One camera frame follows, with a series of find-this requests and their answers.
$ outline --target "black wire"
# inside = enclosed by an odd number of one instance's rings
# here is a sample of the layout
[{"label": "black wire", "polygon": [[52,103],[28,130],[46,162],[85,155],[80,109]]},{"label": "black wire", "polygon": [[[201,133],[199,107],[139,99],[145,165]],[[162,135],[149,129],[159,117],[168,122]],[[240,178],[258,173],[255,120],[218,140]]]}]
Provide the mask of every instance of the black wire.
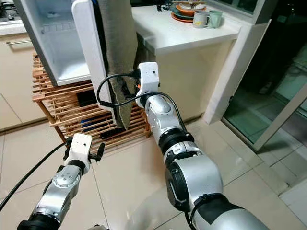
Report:
[{"label": "black wire", "polygon": [[187,212],[184,212],[184,216],[186,217],[186,221],[187,221],[189,227],[190,227],[192,230],[197,230],[197,229],[193,226],[192,221],[191,221],[191,219],[190,219],[190,217],[189,217],[189,215],[188,215]]},{"label": "black wire", "polygon": [[4,198],[2,203],[0,204],[0,212],[6,205],[6,203],[10,200],[10,198],[13,196],[13,194],[17,191],[17,189],[23,184],[23,182],[45,161],[50,157],[56,150],[64,146],[71,138],[67,139],[64,143],[58,145],[55,147],[50,153],[48,153],[43,159],[40,160],[39,163],[37,163],[16,185],[15,187],[10,191],[10,193]]},{"label": "black wire", "polygon": [[[102,102],[103,102],[103,101],[100,99],[100,96],[99,96],[100,91],[101,91],[101,87],[102,87],[102,86],[104,85],[104,83],[106,83],[109,79],[115,78],[115,77],[120,77],[120,76],[130,76],[130,77],[131,77],[131,72],[130,72],[130,73],[122,73],[122,74],[113,74],[113,75],[111,75],[111,76],[105,78],[105,79],[99,84],[99,86],[98,86],[98,88],[97,88],[96,97],[97,97],[97,100],[98,100],[98,102],[99,102],[100,104],[102,104]],[[131,98],[131,99],[125,101],[125,102],[118,103],[118,104],[113,104],[113,103],[112,103],[112,106],[113,106],[113,107],[120,107],[120,106],[123,106],[123,105],[125,105],[125,104],[128,104],[128,103],[130,103],[130,102],[132,102],[132,101],[134,101],[134,100],[136,100],[136,99],[138,99],[138,98],[140,98],[140,97],[147,96],[147,95],[151,95],[151,96],[153,96],[153,95],[162,95],[162,96],[166,97],[166,98],[173,104],[173,106],[174,106],[174,108],[175,108],[175,111],[176,111],[176,114],[177,114],[177,117],[178,117],[178,119],[179,119],[179,122],[180,122],[180,125],[181,125],[183,131],[184,131],[185,133],[188,132],[187,129],[186,129],[186,127],[185,127],[185,125],[184,125],[184,122],[183,122],[183,120],[182,120],[182,117],[181,117],[181,115],[180,115],[180,112],[179,112],[179,109],[178,109],[176,103],[175,103],[174,100],[173,100],[169,95],[167,95],[166,93],[163,93],[163,92],[145,92],[145,93],[142,93],[142,94],[140,94],[140,95],[138,95],[138,96],[136,96],[136,97],[133,97],[133,98]]]},{"label": "black wire", "polygon": [[100,99],[100,91],[101,91],[101,87],[104,85],[104,83],[106,83],[108,80],[110,80],[111,78],[116,78],[116,77],[121,77],[121,76],[129,76],[131,73],[121,73],[121,74],[113,74],[108,76],[107,78],[105,78],[98,86],[97,88],[97,93],[96,93],[96,97],[97,97],[97,101],[101,104],[101,99]]}]

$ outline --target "mug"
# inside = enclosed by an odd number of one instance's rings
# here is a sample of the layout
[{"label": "mug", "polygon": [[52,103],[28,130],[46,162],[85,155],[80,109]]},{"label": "mug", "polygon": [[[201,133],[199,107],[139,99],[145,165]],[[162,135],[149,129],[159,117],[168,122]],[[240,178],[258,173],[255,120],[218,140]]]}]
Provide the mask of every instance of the mug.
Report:
[{"label": "mug", "polygon": [[209,11],[209,28],[217,28],[220,27],[221,25],[221,20],[222,20],[222,14],[223,12],[221,11]]},{"label": "mug", "polygon": [[209,13],[207,11],[195,11],[193,18],[193,26],[196,28],[204,28],[208,24]]}]

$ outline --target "tiled floor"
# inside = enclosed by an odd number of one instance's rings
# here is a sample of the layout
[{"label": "tiled floor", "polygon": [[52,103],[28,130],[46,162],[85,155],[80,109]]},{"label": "tiled floor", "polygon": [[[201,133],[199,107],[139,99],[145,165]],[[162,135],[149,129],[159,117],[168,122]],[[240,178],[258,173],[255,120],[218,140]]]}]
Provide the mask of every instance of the tiled floor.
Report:
[{"label": "tiled floor", "polygon": [[[225,117],[250,141],[256,142],[272,123],[263,110],[266,109],[266,113],[269,113],[267,107],[274,109],[274,105],[280,103],[272,96],[239,89]],[[305,130],[297,129],[297,136],[304,133]],[[289,185],[307,175],[307,147],[282,128],[262,147],[258,156]]]},{"label": "tiled floor", "polygon": [[[287,184],[221,122],[207,126],[199,120],[188,130],[219,166],[230,201],[252,211],[272,230],[307,230],[278,198]],[[0,198],[59,143],[48,124],[1,136]],[[0,213],[0,229],[16,229],[28,218],[48,179],[63,163],[62,156],[63,149],[58,150],[12,197]],[[164,170],[152,137],[107,151],[82,178],[61,229],[85,230],[98,223],[112,230],[188,230],[184,215],[167,199]]]}]

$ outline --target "silver robot arm segment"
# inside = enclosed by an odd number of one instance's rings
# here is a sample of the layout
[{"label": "silver robot arm segment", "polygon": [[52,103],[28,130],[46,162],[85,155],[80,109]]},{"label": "silver robot arm segment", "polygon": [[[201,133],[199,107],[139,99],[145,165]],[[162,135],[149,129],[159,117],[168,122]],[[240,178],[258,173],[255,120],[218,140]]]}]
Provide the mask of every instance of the silver robot arm segment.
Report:
[{"label": "silver robot arm segment", "polygon": [[77,195],[81,177],[90,169],[90,159],[100,161],[104,144],[99,154],[92,156],[92,137],[75,134],[68,158],[46,186],[43,196],[34,208],[30,218],[22,221],[17,230],[57,230],[69,210],[71,200]]},{"label": "silver robot arm segment", "polygon": [[141,101],[164,156],[168,199],[185,212],[191,229],[268,230],[253,214],[223,195],[216,164],[197,147],[192,135],[183,131],[173,105],[160,95]]}]

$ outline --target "wooden rack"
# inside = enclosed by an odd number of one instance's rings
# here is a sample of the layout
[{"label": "wooden rack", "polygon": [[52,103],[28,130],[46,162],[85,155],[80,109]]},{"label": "wooden rack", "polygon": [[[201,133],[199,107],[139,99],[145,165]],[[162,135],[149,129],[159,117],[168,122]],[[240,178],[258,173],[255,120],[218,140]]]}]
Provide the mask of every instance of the wooden rack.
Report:
[{"label": "wooden rack", "polygon": [[91,81],[53,87],[37,54],[33,54],[33,60],[32,100],[42,109],[50,126],[55,128],[63,141],[75,133],[91,135],[91,153],[95,154],[101,142],[106,144],[107,149],[142,136],[150,136],[147,116],[143,109],[134,104],[128,130],[114,132],[102,139],[101,135],[119,128],[113,123],[111,112],[99,108],[97,103],[79,106],[77,93],[92,90]]}]

